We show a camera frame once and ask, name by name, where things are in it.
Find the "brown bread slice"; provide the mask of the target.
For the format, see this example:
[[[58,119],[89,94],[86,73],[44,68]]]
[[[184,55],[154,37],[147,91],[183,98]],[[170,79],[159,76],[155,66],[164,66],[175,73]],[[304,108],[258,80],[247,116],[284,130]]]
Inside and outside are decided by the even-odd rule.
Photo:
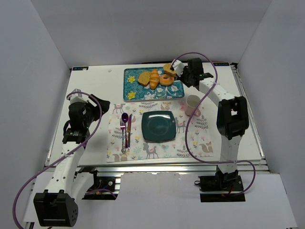
[[[175,70],[172,70],[171,69],[171,63],[166,63],[164,66],[163,66],[163,71],[165,74],[169,75],[169,76],[172,76],[172,77],[175,77],[176,76],[176,72]]]

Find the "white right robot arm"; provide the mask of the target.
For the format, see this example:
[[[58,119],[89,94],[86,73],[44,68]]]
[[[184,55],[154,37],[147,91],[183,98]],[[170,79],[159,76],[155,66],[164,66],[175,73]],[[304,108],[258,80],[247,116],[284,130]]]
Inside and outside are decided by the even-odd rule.
[[[227,179],[236,177],[234,161],[249,126],[247,102],[219,86],[216,75],[206,73],[199,58],[124,71],[125,102],[115,104],[110,115],[107,161],[210,157],[213,147],[200,98],[184,97],[184,88],[191,86],[218,108],[216,126],[222,146],[217,170]]]

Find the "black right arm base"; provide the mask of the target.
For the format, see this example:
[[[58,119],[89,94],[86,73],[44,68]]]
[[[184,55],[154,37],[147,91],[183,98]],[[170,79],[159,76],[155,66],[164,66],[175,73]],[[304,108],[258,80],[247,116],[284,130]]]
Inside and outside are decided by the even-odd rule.
[[[199,188],[202,203],[245,202],[245,194],[240,175],[236,179],[223,181],[220,172],[214,176],[200,176],[194,185]]]

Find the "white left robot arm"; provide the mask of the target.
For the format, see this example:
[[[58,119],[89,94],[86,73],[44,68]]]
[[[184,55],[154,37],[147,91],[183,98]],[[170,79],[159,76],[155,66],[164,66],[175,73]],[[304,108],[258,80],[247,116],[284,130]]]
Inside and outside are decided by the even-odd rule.
[[[89,131],[93,122],[101,122],[108,112],[110,102],[93,94],[89,99],[83,93],[71,93],[67,99],[69,120],[64,126],[61,156],[55,163],[54,173],[41,193],[36,193],[33,204],[42,227],[73,227],[78,218],[78,203],[85,192],[94,184],[89,172],[76,174],[88,140],[93,136]]]

